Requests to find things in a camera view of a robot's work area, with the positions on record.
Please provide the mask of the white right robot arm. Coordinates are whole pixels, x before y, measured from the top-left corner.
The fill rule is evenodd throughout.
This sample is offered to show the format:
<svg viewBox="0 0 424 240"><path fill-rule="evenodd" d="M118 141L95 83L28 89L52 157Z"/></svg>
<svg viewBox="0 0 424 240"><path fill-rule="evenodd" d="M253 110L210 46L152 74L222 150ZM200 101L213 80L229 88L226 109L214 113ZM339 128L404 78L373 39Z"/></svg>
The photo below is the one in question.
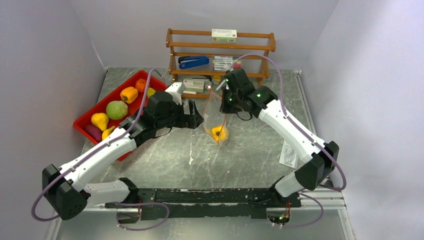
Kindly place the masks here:
<svg viewBox="0 0 424 240"><path fill-rule="evenodd" d="M282 207L289 196L303 189L313 191L336 167L339 146L325 142L302 125L269 87L255 88L242 68L227 71L220 111L245 111L272 127L297 153L302 166L273 184L270 202Z"/></svg>

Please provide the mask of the purple eggplant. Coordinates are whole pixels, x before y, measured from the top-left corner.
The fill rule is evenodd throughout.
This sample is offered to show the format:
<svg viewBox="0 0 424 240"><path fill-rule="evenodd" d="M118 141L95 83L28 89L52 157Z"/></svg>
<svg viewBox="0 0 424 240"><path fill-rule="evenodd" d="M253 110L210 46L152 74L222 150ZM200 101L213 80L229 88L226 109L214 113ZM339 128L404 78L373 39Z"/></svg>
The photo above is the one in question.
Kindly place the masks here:
<svg viewBox="0 0 424 240"><path fill-rule="evenodd" d="M97 143L102 141L102 131L93 124L88 124L84 128L84 131L92 137Z"/></svg>

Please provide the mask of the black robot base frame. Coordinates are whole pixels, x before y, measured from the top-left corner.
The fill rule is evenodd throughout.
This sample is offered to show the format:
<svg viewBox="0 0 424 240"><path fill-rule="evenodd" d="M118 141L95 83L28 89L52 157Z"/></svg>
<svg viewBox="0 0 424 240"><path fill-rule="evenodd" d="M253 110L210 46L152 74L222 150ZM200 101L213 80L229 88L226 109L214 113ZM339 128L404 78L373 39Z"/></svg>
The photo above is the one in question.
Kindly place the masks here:
<svg viewBox="0 0 424 240"><path fill-rule="evenodd" d="M112 200L105 204L107 209L134 209L140 220L169 218L223 218L250 217L267 219L271 209L282 212L299 208L298 193L282 197L273 188L136 188L129 184L129 196L120 204Z"/></svg>

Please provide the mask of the yellow orange bell pepper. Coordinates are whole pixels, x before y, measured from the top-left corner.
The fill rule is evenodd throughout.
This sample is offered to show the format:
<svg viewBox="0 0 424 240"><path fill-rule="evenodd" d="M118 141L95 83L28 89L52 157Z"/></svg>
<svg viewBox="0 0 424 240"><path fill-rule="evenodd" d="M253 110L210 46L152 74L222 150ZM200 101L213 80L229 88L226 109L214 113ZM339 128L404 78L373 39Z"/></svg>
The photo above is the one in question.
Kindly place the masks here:
<svg viewBox="0 0 424 240"><path fill-rule="evenodd" d="M120 92L120 98L126 104L132 104L138 97L139 91L133 87L126 87Z"/></svg>

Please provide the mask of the pack of coloured markers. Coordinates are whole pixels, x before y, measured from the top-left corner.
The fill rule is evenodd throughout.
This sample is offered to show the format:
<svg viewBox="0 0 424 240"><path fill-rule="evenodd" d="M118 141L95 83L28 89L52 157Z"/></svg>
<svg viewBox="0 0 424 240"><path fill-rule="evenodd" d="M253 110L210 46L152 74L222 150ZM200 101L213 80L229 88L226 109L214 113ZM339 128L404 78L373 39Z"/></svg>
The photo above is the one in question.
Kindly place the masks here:
<svg viewBox="0 0 424 240"><path fill-rule="evenodd" d="M213 70L226 72L234 68L241 68L242 63L240 60L235 63L237 59L238 58L236 56L214 56L212 58Z"/></svg>

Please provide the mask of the green white marker pen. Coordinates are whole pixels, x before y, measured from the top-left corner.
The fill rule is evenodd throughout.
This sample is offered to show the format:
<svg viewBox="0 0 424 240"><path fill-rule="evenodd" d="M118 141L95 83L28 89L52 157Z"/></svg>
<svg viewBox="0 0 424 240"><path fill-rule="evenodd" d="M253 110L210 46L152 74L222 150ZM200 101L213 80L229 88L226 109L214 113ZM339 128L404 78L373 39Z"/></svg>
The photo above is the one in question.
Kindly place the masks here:
<svg viewBox="0 0 424 240"><path fill-rule="evenodd" d="M222 87L225 87L227 85L227 79L224 78L219 85L216 87L215 91L219 91Z"/></svg>

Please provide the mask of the white staples box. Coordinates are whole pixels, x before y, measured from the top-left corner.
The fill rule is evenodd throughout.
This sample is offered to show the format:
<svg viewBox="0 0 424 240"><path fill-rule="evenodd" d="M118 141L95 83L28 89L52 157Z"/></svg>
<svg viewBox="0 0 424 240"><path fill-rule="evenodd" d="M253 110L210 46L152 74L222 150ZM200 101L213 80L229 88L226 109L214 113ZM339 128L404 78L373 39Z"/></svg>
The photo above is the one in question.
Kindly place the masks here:
<svg viewBox="0 0 424 240"><path fill-rule="evenodd" d="M203 93L205 90L205 81L194 78L185 78L182 83L185 86L185 91Z"/></svg>

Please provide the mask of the blue stapler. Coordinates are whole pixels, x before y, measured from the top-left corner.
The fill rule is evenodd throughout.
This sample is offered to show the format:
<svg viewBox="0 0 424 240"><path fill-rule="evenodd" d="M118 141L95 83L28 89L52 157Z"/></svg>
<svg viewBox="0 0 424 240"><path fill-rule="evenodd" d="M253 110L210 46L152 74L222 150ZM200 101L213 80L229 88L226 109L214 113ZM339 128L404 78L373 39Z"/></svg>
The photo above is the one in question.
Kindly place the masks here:
<svg viewBox="0 0 424 240"><path fill-rule="evenodd" d="M199 66L208 65L210 59L206 55L196 55L196 56L181 56L178 58L178 66L181 70L195 68Z"/></svg>

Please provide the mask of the white box on top shelf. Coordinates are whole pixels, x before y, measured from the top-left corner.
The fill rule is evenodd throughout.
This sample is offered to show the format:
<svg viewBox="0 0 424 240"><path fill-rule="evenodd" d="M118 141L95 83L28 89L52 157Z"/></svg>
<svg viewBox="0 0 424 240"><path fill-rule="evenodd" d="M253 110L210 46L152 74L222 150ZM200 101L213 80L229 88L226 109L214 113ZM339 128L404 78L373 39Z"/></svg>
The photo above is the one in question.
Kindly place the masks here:
<svg viewBox="0 0 424 240"><path fill-rule="evenodd" d="M218 43L236 43L238 39L235 29L216 29L211 30L211 41Z"/></svg>

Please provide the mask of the clear zip top bag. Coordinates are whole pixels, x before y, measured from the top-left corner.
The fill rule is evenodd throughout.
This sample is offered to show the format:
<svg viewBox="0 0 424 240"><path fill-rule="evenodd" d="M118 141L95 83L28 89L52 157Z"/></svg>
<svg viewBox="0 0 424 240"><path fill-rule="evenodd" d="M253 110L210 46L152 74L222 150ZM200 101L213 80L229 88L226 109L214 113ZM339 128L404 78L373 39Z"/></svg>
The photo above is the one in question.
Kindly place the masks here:
<svg viewBox="0 0 424 240"><path fill-rule="evenodd" d="M204 122L202 123L203 130L215 143L217 142L213 139L212 128L218 126L225 126L227 128L227 115L220 112L221 101L221 95L210 88L208 99L202 112L202 117L204 118Z"/></svg>

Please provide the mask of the yellow banana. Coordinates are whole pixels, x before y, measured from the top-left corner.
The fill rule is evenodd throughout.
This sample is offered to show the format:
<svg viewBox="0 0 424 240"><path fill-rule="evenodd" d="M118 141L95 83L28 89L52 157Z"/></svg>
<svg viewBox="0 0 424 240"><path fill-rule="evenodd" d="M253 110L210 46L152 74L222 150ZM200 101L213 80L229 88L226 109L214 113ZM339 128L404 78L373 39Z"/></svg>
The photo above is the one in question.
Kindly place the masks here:
<svg viewBox="0 0 424 240"><path fill-rule="evenodd" d="M112 126L110 128L107 128L106 130L104 130L101 134L101 140L105 140L114 130L115 130L115 126Z"/></svg>

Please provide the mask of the yellow pear squash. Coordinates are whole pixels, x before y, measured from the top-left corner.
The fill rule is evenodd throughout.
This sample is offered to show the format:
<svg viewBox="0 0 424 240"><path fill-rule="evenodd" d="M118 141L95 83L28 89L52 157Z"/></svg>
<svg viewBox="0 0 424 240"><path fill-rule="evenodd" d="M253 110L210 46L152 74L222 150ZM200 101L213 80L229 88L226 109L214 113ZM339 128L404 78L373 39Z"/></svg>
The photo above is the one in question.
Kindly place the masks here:
<svg viewBox="0 0 424 240"><path fill-rule="evenodd" d="M104 132L107 129L109 117L103 112L95 113L91 116L91 123Z"/></svg>

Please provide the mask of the orange red pepper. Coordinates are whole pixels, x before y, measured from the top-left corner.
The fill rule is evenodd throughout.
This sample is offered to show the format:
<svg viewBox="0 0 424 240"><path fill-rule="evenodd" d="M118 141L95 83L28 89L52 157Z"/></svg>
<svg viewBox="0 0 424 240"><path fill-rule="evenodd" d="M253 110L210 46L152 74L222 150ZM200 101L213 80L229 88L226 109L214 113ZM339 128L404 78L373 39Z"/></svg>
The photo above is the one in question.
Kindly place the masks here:
<svg viewBox="0 0 424 240"><path fill-rule="evenodd" d="M143 93L146 88L147 80L144 78L140 78L135 82L135 88L138 90L139 93Z"/></svg>

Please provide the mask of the green round cabbage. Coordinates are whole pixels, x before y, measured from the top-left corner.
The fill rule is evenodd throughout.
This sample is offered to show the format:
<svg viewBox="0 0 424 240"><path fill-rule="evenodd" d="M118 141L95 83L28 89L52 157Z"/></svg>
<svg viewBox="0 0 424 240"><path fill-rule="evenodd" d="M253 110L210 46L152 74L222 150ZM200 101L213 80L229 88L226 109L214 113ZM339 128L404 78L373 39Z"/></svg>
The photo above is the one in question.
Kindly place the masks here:
<svg viewBox="0 0 424 240"><path fill-rule="evenodd" d="M114 100L107 104L106 115L111 120L121 120L128 114L128 106L121 100Z"/></svg>

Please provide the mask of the wooden three-tier shelf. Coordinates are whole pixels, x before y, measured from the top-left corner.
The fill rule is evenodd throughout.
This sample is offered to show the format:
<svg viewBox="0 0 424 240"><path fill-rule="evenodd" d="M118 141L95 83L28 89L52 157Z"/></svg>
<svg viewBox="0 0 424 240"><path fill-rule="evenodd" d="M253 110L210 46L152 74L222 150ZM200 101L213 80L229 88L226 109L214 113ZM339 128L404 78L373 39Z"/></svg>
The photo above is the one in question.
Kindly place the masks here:
<svg viewBox="0 0 424 240"><path fill-rule="evenodd" d="M212 31L169 28L165 45L170 49L168 73L172 80L210 76L222 79L231 66L243 68L261 86L270 75L264 57L276 50L274 33L238 32L230 42L218 41Z"/></svg>

